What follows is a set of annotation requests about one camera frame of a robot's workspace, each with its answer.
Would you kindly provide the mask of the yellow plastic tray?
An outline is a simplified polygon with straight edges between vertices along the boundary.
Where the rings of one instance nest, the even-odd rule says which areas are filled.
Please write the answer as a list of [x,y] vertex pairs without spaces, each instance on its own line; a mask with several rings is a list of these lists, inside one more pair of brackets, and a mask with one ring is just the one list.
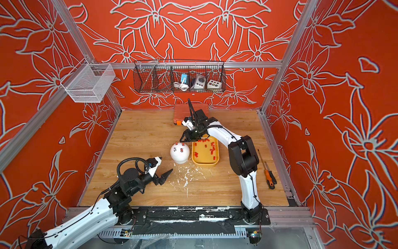
[[197,166],[215,166],[220,159],[218,140],[214,137],[203,137],[192,143],[192,161]]

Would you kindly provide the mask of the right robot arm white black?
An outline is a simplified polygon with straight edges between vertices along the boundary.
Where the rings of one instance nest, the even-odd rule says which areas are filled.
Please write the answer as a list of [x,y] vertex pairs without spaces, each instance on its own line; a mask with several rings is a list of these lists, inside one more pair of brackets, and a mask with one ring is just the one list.
[[230,166],[239,177],[242,219],[248,224],[261,221],[263,205],[257,191],[259,157],[251,137],[237,135],[216,118],[207,117],[203,110],[193,108],[190,108],[190,116],[184,118],[182,125],[187,129],[181,136],[181,143],[197,142],[208,135],[228,149]]

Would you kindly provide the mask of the white dome with screws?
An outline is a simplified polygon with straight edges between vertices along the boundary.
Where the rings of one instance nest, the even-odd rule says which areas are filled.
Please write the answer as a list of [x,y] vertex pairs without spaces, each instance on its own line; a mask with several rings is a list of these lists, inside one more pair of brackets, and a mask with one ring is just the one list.
[[190,149],[187,143],[176,142],[170,149],[170,156],[176,164],[185,164],[190,156]]

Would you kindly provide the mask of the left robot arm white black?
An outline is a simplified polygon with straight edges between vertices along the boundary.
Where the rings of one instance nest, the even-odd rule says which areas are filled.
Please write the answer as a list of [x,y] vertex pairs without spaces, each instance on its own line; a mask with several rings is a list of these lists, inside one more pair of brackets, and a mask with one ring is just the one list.
[[150,183],[164,184],[173,172],[170,169],[158,177],[156,170],[140,174],[135,168],[127,169],[93,206],[58,227],[46,232],[36,230],[27,238],[25,248],[76,249],[109,227],[136,222],[130,206],[132,197],[143,193]]

